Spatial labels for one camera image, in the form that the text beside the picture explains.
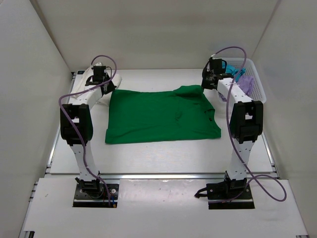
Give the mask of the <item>green t-shirt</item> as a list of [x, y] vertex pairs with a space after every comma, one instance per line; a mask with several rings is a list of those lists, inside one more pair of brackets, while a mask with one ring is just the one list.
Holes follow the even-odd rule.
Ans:
[[200, 85], [163, 92], [116, 90], [110, 98], [105, 143], [219, 139], [214, 114]]

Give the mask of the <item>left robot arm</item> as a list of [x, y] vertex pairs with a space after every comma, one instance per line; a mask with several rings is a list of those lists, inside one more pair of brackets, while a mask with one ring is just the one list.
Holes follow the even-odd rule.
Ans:
[[99, 197], [103, 193], [103, 184], [99, 182], [91, 143], [93, 137], [93, 123], [91, 109], [106, 94], [116, 89], [108, 73], [108, 66], [98, 63], [89, 67], [75, 90], [70, 94], [72, 101], [60, 104], [60, 135], [69, 145], [75, 155], [79, 168], [78, 182], [88, 182], [86, 191], [92, 197]]

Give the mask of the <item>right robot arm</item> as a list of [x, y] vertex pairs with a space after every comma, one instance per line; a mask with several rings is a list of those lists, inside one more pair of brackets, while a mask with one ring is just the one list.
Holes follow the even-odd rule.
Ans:
[[225, 72], [222, 59], [209, 58], [202, 72], [202, 88], [215, 89], [227, 101], [228, 132], [233, 145], [229, 168], [225, 172], [222, 194], [234, 198], [240, 192], [235, 182], [244, 182], [251, 149], [263, 131], [263, 103], [254, 101]]

